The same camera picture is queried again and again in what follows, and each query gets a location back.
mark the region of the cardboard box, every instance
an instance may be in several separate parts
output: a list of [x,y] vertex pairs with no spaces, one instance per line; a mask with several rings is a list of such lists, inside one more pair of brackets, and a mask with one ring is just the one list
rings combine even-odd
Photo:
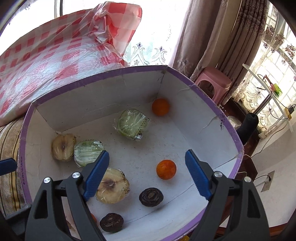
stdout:
[[[151,111],[156,98],[166,98],[171,109],[157,117]],[[121,136],[114,119],[136,108],[152,121],[143,138],[135,142]],[[88,201],[98,220],[107,213],[123,216],[124,228],[112,241],[177,240],[201,219],[207,205],[185,166],[185,152],[192,149],[201,161],[233,178],[243,157],[243,145],[226,116],[192,81],[168,66],[137,66],[96,74],[57,88],[30,106],[20,142],[22,187],[28,203],[47,176],[53,180],[81,170],[74,161],[59,162],[51,155],[56,133],[73,133],[77,141],[97,139],[110,154],[110,167],[119,168],[130,182],[129,196],[117,204]],[[167,181],[156,175],[156,165],[171,159],[176,175]],[[139,194],[156,187],[164,200],[145,207]],[[64,205],[68,221],[71,216]]]

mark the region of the green object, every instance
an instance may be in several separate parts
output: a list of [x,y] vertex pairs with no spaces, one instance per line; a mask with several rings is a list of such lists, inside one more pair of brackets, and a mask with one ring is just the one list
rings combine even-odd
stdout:
[[139,141],[142,138],[142,131],[148,127],[150,121],[142,112],[136,109],[127,109],[115,123],[115,129],[123,136]]
[[277,97],[280,97],[280,95],[282,94],[281,89],[279,88],[279,86],[277,84],[274,84],[274,88],[275,88],[274,93],[277,95]]
[[78,142],[74,146],[74,160],[79,166],[85,167],[95,162],[103,150],[103,143],[97,140]]

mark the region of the curtain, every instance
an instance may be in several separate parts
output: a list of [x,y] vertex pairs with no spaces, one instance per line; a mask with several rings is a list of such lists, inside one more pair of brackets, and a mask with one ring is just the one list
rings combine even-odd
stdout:
[[217,69],[231,79],[231,87],[222,101],[224,105],[244,80],[259,49],[265,30],[268,0],[242,0],[237,20],[219,59]]
[[209,65],[227,5],[228,0],[192,0],[189,5],[173,68],[194,82]]
[[[267,75],[277,84],[282,94],[277,97],[279,106],[272,100],[258,113],[260,138],[273,133],[285,121],[281,110],[296,103],[296,37],[278,10],[270,4],[266,30],[259,51],[250,69],[255,74]],[[247,74],[241,86],[234,92],[234,101],[240,101],[248,112],[254,112],[268,96],[262,85],[251,74]]]

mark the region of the black cylinder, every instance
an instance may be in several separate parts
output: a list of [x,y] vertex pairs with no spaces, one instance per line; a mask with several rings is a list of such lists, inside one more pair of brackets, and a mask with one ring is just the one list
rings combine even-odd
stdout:
[[246,144],[254,130],[257,128],[259,123],[258,116],[254,113],[248,113],[242,123],[237,129],[237,134],[242,141],[242,144]]

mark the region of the dried fruit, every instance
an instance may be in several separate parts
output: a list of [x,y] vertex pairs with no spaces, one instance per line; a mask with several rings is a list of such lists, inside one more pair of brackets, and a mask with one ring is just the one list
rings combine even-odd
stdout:
[[163,194],[157,188],[147,188],[141,192],[139,200],[146,207],[155,207],[163,201]]
[[157,116],[164,116],[170,110],[170,104],[166,99],[156,99],[152,103],[152,112]]
[[119,169],[107,168],[98,187],[96,198],[102,203],[117,203],[129,193],[129,182]]
[[118,232],[123,225],[123,218],[117,213],[108,213],[100,221],[101,228],[106,232]]
[[103,143],[97,140],[78,142],[74,147],[74,160],[79,166],[85,167],[95,162],[103,150]]
[[52,142],[52,155],[60,161],[69,161],[73,157],[76,139],[73,134],[58,135]]
[[176,171],[176,164],[172,160],[162,160],[156,166],[156,173],[163,180],[171,179],[176,174]]

